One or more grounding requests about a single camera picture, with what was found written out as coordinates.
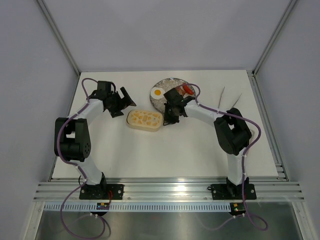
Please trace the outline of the metal tongs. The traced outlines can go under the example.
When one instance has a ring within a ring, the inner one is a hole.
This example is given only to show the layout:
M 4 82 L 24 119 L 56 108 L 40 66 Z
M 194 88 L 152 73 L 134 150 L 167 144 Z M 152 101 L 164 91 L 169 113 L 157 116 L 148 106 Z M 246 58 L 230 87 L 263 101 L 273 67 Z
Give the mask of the metal tongs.
M 218 100 L 218 108 L 223 110 L 229 110 L 234 108 L 238 101 L 241 99 L 242 93 L 232 93 L 224 86 Z

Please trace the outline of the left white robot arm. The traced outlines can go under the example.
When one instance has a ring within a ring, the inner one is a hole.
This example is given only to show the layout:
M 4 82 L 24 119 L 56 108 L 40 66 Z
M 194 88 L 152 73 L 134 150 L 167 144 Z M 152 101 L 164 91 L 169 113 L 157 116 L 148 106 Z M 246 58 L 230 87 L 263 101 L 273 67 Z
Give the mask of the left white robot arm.
M 105 111 L 112 118 L 123 116 L 122 110 L 136 103 L 124 87 L 112 90 L 112 82 L 99 82 L 91 94 L 85 93 L 85 104 L 73 115 L 59 117 L 54 125 L 54 153 L 67 165 L 73 166 L 83 179 L 81 190 L 103 199 L 108 194 L 104 173 L 91 157 L 90 124 Z

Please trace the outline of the beige lunch box lid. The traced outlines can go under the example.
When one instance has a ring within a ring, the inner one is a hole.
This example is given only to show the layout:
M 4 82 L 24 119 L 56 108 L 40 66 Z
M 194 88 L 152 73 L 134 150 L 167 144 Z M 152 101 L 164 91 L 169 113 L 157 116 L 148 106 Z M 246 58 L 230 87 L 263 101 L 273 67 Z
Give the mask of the beige lunch box lid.
M 134 127 L 157 129 L 163 124 L 163 115 L 157 111 L 131 110 L 126 121 Z

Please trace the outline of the beige lunch box base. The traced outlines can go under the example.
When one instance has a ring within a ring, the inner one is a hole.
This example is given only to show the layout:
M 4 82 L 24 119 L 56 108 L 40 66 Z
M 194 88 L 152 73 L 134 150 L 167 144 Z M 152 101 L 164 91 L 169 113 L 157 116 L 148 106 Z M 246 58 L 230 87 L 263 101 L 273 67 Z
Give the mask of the beige lunch box base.
M 142 119 L 135 117 L 135 118 L 128 118 L 126 120 L 126 124 L 131 129 L 136 129 L 136 130 L 141 130 L 146 132 L 157 132 L 161 128 L 163 121 L 162 120 L 143 121 Z

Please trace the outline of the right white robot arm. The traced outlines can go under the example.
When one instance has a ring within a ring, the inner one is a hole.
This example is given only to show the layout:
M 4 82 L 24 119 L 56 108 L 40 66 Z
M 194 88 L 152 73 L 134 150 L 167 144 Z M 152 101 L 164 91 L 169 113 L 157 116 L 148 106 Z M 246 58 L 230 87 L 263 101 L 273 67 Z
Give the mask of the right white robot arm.
M 194 99 L 178 103 L 164 103 L 164 125 L 179 122 L 180 117 L 190 117 L 214 127 L 217 141 L 227 156 L 227 177 L 225 183 L 213 183 L 208 187 L 214 200 L 240 200 L 245 197 L 249 183 L 245 167 L 245 150 L 249 146 L 252 133 L 236 108 L 220 113 L 197 103 Z

